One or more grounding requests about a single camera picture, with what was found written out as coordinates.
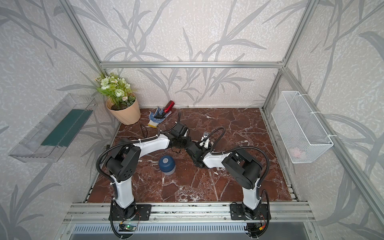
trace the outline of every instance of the wire mesh basket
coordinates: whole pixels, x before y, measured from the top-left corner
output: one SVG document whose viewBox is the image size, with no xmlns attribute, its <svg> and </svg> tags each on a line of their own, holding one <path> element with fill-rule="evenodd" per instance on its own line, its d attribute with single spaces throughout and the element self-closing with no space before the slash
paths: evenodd
<svg viewBox="0 0 384 240">
<path fill-rule="evenodd" d="M 298 91 L 282 91 L 272 111 L 293 163 L 309 163 L 333 146 L 332 140 Z"/>
</svg>

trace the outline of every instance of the flower pot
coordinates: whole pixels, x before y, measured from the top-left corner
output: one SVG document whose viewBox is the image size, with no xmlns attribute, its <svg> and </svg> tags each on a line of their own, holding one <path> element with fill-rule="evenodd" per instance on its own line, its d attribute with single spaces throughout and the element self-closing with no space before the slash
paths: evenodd
<svg viewBox="0 0 384 240">
<path fill-rule="evenodd" d="M 131 125 L 136 123 L 141 116 L 140 109 L 139 109 L 139 103 L 137 101 L 137 98 L 135 102 L 128 108 L 123 110 L 111 110 L 111 107 L 114 105 L 111 98 L 107 100 L 105 103 L 107 106 L 107 109 L 123 124 L 125 125 Z"/>
</svg>

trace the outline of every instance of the soil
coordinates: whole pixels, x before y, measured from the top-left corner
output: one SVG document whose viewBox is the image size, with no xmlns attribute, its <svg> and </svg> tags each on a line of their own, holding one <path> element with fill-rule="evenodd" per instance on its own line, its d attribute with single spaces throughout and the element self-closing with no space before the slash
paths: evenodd
<svg viewBox="0 0 384 240">
<path fill-rule="evenodd" d="M 114 104 L 112 107 L 111 107 L 111 110 L 114 110 L 114 111 L 119 111 L 119 110 L 124 110 L 127 108 L 127 105 L 124 105 L 124 104 L 120 104 L 120 108 L 117 108 L 116 104 Z"/>
</svg>

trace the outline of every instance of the marble floor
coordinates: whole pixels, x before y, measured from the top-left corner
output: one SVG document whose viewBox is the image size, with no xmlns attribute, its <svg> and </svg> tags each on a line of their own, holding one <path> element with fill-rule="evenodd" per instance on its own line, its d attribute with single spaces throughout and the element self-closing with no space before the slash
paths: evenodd
<svg viewBox="0 0 384 240">
<path fill-rule="evenodd" d="M 147 126 L 149 112 L 141 109 L 141 119 L 133 125 L 121 125 L 114 141 L 122 138 L 143 138 L 141 124 Z M 216 146 L 217 151 L 231 149 L 238 145 L 257 146 L 270 158 L 270 171 L 261 189 L 266 189 L 271 201 L 291 201 L 280 165 L 273 150 L 263 118 L 258 108 L 184 108 L 173 109 L 172 114 L 159 124 L 158 129 L 166 130 L 175 123 L 181 111 L 181 122 L 190 129 L 193 140 L 200 140 L 204 131 L 223 126 L 226 133 Z M 157 134 L 158 129 L 146 127 L 148 136 Z M 265 159 L 255 151 L 248 150 L 263 166 Z M 176 162 L 172 175 L 163 174 L 158 167 L 159 159 L 170 155 Z M 185 151 L 179 154 L 171 149 L 160 150 L 139 159 L 132 177 L 132 189 L 136 202 L 217 202 L 243 199 L 241 186 L 225 169 L 200 169 L 193 165 Z M 110 202 L 113 189 L 109 181 L 99 176 L 88 202 Z"/>
</svg>

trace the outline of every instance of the red flashlight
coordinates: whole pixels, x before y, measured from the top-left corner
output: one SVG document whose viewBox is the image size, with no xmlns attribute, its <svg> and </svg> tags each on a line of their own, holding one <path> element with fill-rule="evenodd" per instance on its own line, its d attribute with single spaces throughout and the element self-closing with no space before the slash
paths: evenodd
<svg viewBox="0 0 384 240">
<path fill-rule="evenodd" d="M 172 110 L 172 108 L 173 108 L 173 106 L 175 105 L 175 102 L 174 101 L 169 101 L 169 103 L 164 107 L 164 110 L 163 110 L 163 112 L 165 113 L 165 114 L 167 114 L 167 113 L 169 113 L 171 110 Z"/>
</svg>

